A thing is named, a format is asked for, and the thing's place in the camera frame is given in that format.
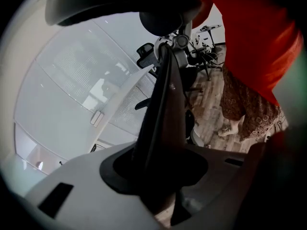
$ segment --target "brown patterned pants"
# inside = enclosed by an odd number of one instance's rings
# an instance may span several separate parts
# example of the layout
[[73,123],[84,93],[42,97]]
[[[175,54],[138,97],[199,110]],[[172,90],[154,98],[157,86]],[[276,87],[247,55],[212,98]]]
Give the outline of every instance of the brown patterned pants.
[[278,121],[279,106],[268,102],[260,94],[236,79],[227,68],[223,67],[224,89],[220,106],[223,116],[238,121],[245,115],[241,140],[260,138]]

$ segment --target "shoe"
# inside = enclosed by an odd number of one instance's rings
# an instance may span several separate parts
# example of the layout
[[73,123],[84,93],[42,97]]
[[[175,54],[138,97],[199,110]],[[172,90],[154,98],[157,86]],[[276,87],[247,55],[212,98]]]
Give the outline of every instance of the shoe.
[[220,137],[225,137],[228,135],[237,134],[238,131],[239,131],[238,129],[231,129],[230,127],[224,127],[224,128],[219,129],[217,133]]

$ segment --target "orange t-shirt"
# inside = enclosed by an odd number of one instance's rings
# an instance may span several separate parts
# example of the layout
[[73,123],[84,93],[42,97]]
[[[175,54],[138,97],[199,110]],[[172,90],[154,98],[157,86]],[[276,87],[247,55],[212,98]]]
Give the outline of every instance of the orange t-shirt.
[[223,16],[225,66],[245,85],[278,105],[272,89],[303,46],[303,37],[287,9],[272,0],[212,2]]

